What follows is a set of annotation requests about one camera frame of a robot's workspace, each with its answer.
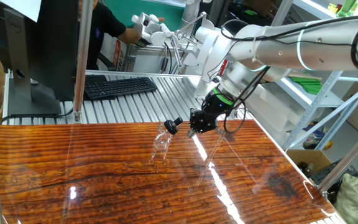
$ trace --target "person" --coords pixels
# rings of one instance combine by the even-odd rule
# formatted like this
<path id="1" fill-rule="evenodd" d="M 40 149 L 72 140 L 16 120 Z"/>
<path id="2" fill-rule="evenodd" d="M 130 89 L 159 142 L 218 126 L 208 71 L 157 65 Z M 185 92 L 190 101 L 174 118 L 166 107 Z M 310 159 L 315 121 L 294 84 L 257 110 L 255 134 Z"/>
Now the person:
<path id="1" fill-rule="evenodd" d="M 80 17 L 82 4 L 82 0 L 80 0 Z M 135 29 L 127 28 L 112 14 L 107 6 L 101 4 L 98 0 L 93 0 L 88 62 L 86 66 L 88 70 L 99 70 L 96 62 L 98 61 L 105 33 L 110 34 L 112 37 L 117 37 L 125 44 L 134 44 L 140 40 L 139 34 Z"/>

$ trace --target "monitor stand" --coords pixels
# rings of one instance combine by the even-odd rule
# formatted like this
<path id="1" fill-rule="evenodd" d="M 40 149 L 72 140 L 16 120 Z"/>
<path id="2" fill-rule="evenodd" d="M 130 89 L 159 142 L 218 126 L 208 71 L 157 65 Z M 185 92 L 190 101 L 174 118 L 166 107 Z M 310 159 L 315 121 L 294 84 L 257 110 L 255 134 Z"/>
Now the monitor stand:
<path id="1" fill-rule="evenodd" d="M 9 80 L 8 115 L 42 116 L 60 114 L 60 102 L 54 92 L 38 83 L 32 85 L 25 16 L 4 9 L 7 39 L 11 53 L 13 79 Z"/>
<path id="2" fill-rule="evenodd" d="M 8 115 L 50 116 L 61 113 L 60 102 L 53 90 L 46 86 L 40 83 L 31 85 L 31 99 L 23 97 L 15 88 L 14 79 L 9 79 Z"/>

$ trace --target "black shirt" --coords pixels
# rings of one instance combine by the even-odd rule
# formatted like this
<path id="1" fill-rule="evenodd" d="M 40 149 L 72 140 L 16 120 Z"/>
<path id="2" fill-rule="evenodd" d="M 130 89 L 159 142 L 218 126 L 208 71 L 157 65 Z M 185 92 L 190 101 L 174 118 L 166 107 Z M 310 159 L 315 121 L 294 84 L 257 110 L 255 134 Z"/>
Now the black shirt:
<path id="1" fill-rule="evenodd" d="M 126 26 L 118 21 L 107 6 L 98 3 L 93 9 L 91 33 L 89 37 L 88 63 L 86 69 L 98 70 L 100 50 L 102 49 L 104 34 L 118 37 L 126 30 Z"/>

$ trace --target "computer monitor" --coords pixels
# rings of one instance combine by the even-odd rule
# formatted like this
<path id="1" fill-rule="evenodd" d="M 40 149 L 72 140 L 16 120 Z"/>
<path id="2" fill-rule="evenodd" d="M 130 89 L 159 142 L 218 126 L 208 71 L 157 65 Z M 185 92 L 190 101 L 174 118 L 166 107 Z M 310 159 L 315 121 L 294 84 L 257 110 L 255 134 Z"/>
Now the computer monitor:
<path id="1" fill-rule="evenodd" d="M 0 2 L 0 59 L 13 72 L 9 115 L 60 114 L 59 100 L 73 100 L 78 28 L 78 0 L 42 0 L 37 22 Z"/>

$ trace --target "wood grain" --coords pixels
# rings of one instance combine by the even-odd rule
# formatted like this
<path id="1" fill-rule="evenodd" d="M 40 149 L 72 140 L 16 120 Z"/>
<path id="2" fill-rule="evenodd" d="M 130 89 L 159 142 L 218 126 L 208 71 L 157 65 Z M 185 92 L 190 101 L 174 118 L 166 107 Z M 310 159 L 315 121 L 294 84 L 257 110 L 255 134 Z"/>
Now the wood grain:
<path id="1" fill-rule="evenodd" d="M 238 121 L 230 121 L 238 126 Z M 173 137 L 157 123 L 0 126 L 8 223 L 310 223 L 334 210 L 254 121 Z"/>

